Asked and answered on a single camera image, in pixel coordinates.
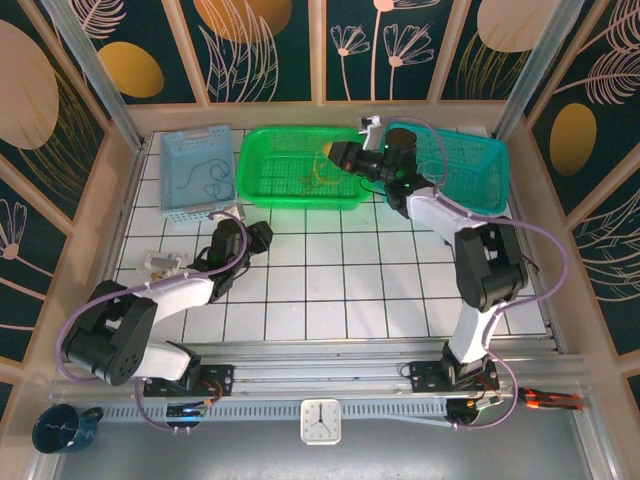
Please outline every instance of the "light blue basket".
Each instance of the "light blue basket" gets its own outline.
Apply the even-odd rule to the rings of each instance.
[[[166,218],[175,224],[200,222],[236,199],[228,125],[162,136],[160,210]]]
[[[436,183],[442,177],[442,154],[431,130],[412,123],[387,126],[406,128],[416,134],[418,173]],[[509,197],[509,153],[500,140],[438,130],[449,159],[447,183],[442,192],[474,212],[498,215]]]

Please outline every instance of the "analog clock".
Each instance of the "analog clock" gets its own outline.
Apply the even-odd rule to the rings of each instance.
[[[305,400],[301,405],[300,437],[307,445],[335,445],[342,436],[340,402]]]

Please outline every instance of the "plastic basket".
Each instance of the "plastic basket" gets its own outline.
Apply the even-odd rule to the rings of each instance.
[[[363,142],[355,129],[265,127],[242,143],[238,191],[262,208],[352,210],[368,198],[360,177],[322,153],[330,142]]]
[[[442,154],[433,133],[426,127],[394,122],[416,134],[418,173],[437,182],[442,176]],[[509,154],[499,140],[438,130],[449,158],[447,183],[442,192],[474,212],[497,215],[504,212],[509,197]]]
[[[231,129],[218,125],[165,133],[160,210],[175,224],[200,222],[237,198]]]

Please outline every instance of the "green basket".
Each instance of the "green basket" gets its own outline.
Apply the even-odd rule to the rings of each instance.
[[[264,127],[244,138],[236,185],[261,208],[353,210],[369,193],[360,177],[343,172],[322,153],[330,142],[363,142],[357,130]]]
[[[418,173],[427,180],[442,178],[440,145],[431,130],[412,123],[394,122],[387,126],[406,128],[416,134]],[[499,215],[509,198],[509,152],[500,140],[438,130],[447,150],[448,177],[442,188],[451,200],[474,212]]]

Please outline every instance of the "blue mug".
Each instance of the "blue mug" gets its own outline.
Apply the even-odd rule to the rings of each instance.
[[[89,446],[104,411],[100,407],[81,412],[61,403],[45,411],[33,427],[33,445],[42,453],[72,453]]]

